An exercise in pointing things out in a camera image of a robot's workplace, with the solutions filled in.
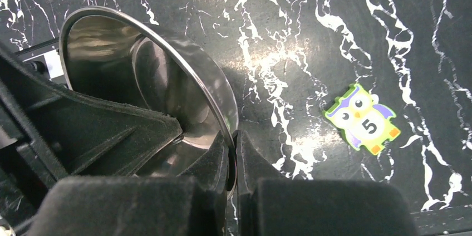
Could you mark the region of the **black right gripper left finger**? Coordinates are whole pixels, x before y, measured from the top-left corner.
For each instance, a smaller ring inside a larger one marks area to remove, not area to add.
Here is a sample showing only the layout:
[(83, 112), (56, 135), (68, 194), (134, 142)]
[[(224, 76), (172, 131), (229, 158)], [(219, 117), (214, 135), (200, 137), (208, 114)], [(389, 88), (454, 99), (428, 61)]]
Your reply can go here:
[(223, 235), (229, 150), (222, 134), (170, 177), (76, 176), (46, 195), (28, 235)]

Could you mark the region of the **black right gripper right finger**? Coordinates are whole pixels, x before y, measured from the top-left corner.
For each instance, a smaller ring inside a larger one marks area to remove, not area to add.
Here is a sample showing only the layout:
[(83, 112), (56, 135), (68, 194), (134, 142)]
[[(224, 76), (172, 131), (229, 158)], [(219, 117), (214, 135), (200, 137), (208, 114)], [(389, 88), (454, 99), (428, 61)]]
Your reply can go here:
[(391, 185), (363, 180), (291, 180), (235, 136), (241, 235), (416, 235)]

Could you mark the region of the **steel bowl with chess pieces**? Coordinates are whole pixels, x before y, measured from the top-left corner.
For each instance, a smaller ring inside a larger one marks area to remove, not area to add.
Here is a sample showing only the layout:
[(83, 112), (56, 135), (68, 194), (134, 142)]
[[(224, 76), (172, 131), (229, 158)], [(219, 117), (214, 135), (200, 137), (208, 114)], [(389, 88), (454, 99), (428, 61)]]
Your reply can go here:
[(142, 154), (114, 175), (178, 175), (218, 136), (235, 155), (234, 92), (222, 69), (186, 36), (89, 6), (66, 18), (59, 53), (71, 90), (167, 114), (182, 128), (176, 143)]

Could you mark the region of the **black and white chessboard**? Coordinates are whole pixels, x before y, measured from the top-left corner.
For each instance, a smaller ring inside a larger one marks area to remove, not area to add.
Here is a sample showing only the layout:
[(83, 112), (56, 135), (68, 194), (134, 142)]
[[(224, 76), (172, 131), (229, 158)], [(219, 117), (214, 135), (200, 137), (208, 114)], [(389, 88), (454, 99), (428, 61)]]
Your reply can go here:
[(15, 54), (20, 61), (44, 78), (68, 88), (58, 51), (58, 38), (34, 45)]

